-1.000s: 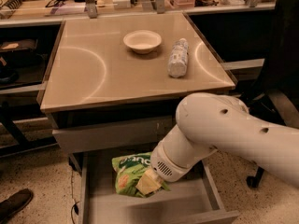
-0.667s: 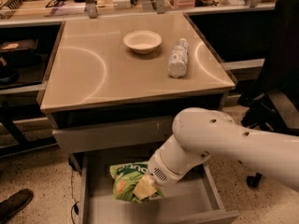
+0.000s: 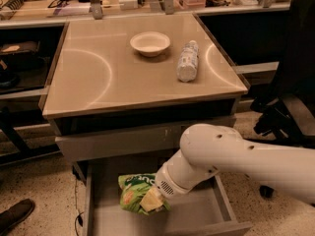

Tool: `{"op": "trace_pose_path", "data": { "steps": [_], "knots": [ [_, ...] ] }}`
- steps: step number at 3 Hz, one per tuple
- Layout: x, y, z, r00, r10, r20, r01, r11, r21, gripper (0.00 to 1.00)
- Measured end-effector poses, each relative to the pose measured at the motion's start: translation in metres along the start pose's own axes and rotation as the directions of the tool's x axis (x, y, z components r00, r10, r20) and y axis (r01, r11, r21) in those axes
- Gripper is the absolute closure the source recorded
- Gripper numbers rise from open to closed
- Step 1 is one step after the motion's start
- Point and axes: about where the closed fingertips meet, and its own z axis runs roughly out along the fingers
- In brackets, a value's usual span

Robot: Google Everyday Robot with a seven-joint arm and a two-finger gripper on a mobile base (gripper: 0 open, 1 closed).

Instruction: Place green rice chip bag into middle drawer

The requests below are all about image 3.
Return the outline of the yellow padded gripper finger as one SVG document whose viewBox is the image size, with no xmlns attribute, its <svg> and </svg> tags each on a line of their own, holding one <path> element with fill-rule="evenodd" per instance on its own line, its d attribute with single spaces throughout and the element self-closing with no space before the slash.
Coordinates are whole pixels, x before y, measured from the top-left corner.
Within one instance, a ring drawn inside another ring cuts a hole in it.
<svg viewBox="0 0 315 236">
<path fill-rule="evenodd" d="M 164 198 L 156 186 L 150 187 L 140 201 L 140 206 L 146 211 L 152 211 L 163 206 Z"/>
</svg>

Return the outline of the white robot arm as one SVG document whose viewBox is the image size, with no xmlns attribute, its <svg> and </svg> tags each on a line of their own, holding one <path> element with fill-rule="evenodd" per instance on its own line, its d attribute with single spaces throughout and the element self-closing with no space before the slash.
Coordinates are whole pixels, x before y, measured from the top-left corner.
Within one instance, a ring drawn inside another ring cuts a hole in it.
<svg viewBox="0 0 315 236">
<path fill-rule="evenodd" d="M 238 172 L 309 205 L 315 204 L 315 151 L 250 142 L 234 129 L 210 124 L 187 128 L 179 150 L 158 170 L 140 202 L 155 210 L 219 172 Z"/>
</svg>

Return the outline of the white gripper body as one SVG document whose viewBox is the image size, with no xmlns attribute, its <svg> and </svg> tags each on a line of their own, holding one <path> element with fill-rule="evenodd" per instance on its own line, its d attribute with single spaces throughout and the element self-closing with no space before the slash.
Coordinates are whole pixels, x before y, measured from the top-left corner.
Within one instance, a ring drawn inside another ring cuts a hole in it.
<svg viewBox="0 0 315 236">
<path fill-rule="evenodd" d="M 178 186 L 169 176 L 165 167 L 158 170 L 156 174 L 155 184 L 160 193 L 167 199 L 174 199 L 189 192 L 189 189 Z"/>
</svg>

